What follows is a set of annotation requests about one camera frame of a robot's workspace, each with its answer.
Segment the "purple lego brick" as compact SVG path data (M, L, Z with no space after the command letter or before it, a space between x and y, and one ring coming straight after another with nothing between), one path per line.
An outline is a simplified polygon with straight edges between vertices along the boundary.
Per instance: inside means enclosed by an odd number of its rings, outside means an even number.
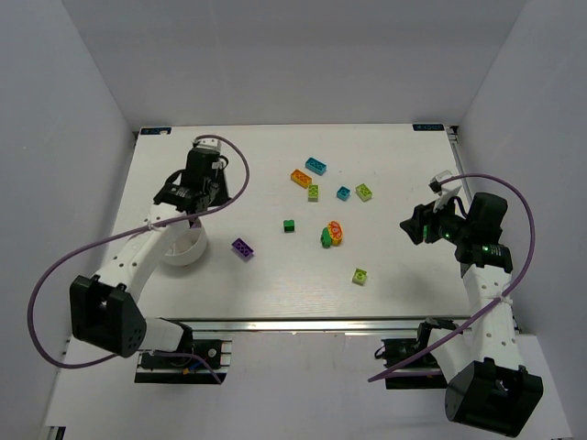
M254 256L254 250L240 237L231 244L231 248L244 261L249 261Z

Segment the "orange yellow lego piece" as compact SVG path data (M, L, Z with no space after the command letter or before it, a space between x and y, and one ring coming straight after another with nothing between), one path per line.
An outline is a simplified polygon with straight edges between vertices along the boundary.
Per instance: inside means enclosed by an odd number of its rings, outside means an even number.
M339 246L342 243L344 232L339 222L330 221L327 224L327 232L330 236L332 246Z

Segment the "dark green lego stud piece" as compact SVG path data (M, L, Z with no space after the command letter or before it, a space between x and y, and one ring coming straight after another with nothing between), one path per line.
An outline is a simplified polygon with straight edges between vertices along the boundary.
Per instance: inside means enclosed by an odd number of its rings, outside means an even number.
M327 227L322 229L320 241L323 248L330 248L332 246L332 237Z

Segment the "small dark green lego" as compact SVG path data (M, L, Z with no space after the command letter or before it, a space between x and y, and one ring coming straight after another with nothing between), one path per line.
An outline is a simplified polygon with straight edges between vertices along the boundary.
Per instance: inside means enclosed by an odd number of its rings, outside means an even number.
M284 220L283 221L283 231L285 233L290 233L295 230L295 222L293 219Z

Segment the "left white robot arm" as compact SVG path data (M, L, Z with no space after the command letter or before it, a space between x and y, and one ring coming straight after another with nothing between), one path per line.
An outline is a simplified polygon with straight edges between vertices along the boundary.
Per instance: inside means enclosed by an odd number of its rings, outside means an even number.
M193 147L185 168L170 175L154 197L146 232L133 235L93 277L72 282L75 338L122 358L139 351L192 352L186 325L146 318L138 301L161 262L186 266L203 255L207 236L198 216L227 200L226 165L218 150Z

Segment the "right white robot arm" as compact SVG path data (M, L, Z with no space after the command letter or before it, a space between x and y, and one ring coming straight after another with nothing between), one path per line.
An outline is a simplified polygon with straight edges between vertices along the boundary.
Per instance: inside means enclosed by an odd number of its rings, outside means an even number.
M500 244L505 199L477 193L464 216L454 200L418 205L400 227L415 244L445 239L455 247L473 323L465 339L450 320L428 317L418 326L411 354L431 356L447 383L449 421L499 435L519 436L543 395L543 381L527 371L516 342L512 285L513 263ZM440 340L456 331L446 343Z

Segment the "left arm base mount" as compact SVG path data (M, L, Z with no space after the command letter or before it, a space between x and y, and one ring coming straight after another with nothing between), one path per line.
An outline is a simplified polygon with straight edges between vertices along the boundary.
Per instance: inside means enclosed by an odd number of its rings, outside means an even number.
M230 339L195 339L193 357L162 357L141 353L134 382L137 384L220 385L231 362Z

